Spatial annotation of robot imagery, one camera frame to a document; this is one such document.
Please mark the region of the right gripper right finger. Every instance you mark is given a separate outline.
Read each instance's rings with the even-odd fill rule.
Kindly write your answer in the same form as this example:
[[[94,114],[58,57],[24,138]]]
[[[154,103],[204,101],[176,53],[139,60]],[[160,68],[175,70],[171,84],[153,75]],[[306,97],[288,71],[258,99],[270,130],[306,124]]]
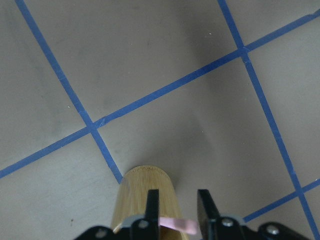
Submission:
[[[197,220],[203,240],[218,240],[220,212],[208,189],[197,190]]]

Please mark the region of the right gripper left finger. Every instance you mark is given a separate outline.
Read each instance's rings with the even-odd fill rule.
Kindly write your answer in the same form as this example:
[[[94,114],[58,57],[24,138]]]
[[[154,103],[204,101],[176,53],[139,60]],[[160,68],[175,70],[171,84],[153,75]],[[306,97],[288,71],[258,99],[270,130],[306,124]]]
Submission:
[[[147,193],[143,229],[148,240],[160,239],[159,226],[160,196],[158,189],[150,189]]]

